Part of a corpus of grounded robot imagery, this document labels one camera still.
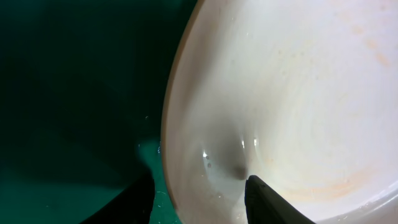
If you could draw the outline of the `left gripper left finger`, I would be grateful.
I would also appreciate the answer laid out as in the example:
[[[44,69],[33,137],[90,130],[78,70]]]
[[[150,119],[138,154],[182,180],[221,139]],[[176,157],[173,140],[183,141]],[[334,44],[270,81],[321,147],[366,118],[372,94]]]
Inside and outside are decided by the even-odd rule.
[[[155,182],[148,172],[81,224],[148,224],[154,199]]]

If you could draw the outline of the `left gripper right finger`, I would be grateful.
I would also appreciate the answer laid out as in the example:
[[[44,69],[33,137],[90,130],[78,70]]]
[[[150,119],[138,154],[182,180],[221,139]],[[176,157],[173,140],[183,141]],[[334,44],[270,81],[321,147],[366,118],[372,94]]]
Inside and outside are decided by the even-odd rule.
[[[246,180],[244,203],[249,224],[314,224],[256,175]]]

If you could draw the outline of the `white plate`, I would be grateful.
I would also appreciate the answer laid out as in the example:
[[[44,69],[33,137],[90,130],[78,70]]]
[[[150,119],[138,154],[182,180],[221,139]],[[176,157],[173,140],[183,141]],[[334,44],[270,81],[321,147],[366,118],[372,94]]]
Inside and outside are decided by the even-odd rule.
[[[397,0],[198,1],[161,144],[182,223],[246,223],[250,175],[315,223],[396,223]]]

